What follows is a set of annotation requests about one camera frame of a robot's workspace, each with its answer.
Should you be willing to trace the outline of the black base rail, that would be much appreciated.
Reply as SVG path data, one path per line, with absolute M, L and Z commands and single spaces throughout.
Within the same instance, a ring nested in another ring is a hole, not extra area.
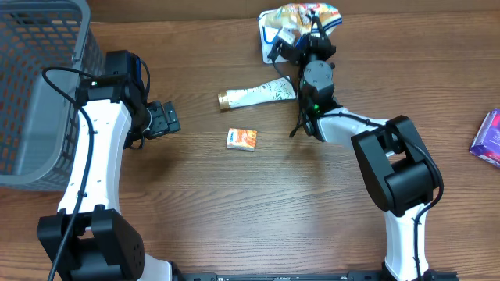
M 335 274 L 219 275 L 213 272 L 181 273 L 174 270 L 173 281 L 389 281 L 387 270 L 350 271 Z

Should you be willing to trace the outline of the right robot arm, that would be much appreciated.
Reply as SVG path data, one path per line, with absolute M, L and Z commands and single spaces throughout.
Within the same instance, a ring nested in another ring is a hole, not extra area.
M 281 29 L 268 57 L 283 57 L 299 68 L 293 86 L 298 99 L 296 127 L 319 141 L 355 152 L 373 203 L 384 213 L 387 253 L 383 272 L 389 280 L 429 280 L 425 259 L 425 219 L 441 200 L 444 180 L 407 116 L 371 119 L 355 114 L 334 97 L 336 48 L 321 32 L 300 39 Z

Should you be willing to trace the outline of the colourful snack bag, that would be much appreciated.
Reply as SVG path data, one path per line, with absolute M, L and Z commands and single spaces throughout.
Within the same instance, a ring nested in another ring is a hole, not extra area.
M 297 30 L 301 35 L 305 35 L 319 32 L 317 24 L 313 22 L 316 17 L 320 20 L 327 35 L 330 35 L 336 26 L 343 22 L 337 8 L 320 2 L 286 4 L 277 9 L 262 12 L 259 20 L 262 20 L 266 27 Z

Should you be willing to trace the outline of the white Pantene tube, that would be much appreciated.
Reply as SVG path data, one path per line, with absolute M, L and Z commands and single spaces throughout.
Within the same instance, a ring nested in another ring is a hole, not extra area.
M 258 87 L 226 90 L 218 94 L 220 111 L 295 99 L 296 93 L 288 81 L 288 76 L 271 80 Z

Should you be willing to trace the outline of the grey plastic mesh basket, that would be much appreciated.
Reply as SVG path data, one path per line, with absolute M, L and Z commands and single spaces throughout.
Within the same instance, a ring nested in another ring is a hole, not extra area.
M 1 3 L 1 185 L 64 191 L 70 179 L 78 113 L 76 71 L 99 76 L 105 58 L 85 1 Z

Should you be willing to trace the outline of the red purple pantyliner pack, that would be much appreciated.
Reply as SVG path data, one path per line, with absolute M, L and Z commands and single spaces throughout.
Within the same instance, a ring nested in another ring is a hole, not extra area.
M 499 167 L 499 109 L 489 112 L 480 125 L 473 139 L 470 153 L 484 161 Z

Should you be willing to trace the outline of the small orange tissue pack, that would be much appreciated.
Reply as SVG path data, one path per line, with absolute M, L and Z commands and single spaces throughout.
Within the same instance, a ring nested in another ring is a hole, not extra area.
M 257 131 L 230 128 L 227 134 L 226 147 L 244 151 L 254 151 L 257 143 Z

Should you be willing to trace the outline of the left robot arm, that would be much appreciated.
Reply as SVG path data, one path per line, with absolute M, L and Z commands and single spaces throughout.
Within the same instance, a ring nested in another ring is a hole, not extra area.
M 45 82 L 78 113 L 76 154 L 56 215 L 40 218 L 37 237 L 51 259 L 49 279 L 180 280 L 171 261 L 146 254 L 138 231 L 121 215 L 124 150 L 180 130 L 173 104 L 149 101 L 147 64 L 132 52 L 108 52 L 105 72 L 77 71 L 73 97 L 42 71 Z

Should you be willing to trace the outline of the white barcode scanner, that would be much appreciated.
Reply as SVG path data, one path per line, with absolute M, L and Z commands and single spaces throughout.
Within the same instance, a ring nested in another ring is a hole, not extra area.
M 270 27 L 265 24 L 265 17 L 267 14 L 276 12 L 277 9 L 267 10 L 262 12 L 257 18 L 259 24 L 259 32 L 260 32 L 260 41 L 262 47 L 262 60 L 265 64 L 271 64 L 271 59 L 268 58 L 268 54 L 270 53 L 273 47 L 273 40 L 276 35 L 279 33 L 280 29 L 276 27 Z

